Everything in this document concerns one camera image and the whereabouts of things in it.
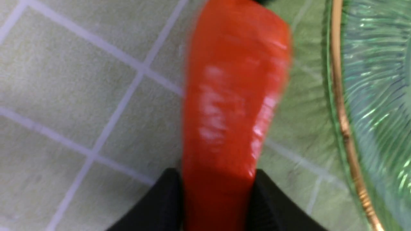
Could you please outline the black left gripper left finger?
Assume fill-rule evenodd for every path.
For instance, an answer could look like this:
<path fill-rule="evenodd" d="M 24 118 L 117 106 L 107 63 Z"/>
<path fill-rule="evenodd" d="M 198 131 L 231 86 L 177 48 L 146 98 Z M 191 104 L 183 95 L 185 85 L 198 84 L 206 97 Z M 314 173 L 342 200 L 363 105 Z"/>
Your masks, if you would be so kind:
<path fill-rule="evenodd" d="M 179 231 L 184 213 L 179 171 L 167 168 L 143 198 L 109 231 Z"/>

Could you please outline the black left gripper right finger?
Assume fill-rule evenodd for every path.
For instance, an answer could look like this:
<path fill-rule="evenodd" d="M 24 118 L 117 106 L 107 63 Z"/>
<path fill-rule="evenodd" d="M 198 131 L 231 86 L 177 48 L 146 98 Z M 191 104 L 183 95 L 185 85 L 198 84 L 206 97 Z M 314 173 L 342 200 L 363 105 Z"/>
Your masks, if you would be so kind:
<path fill-rule="evenodd" d="M 250 231 L 326 231 L 257 169 L 249 201 Z"/>

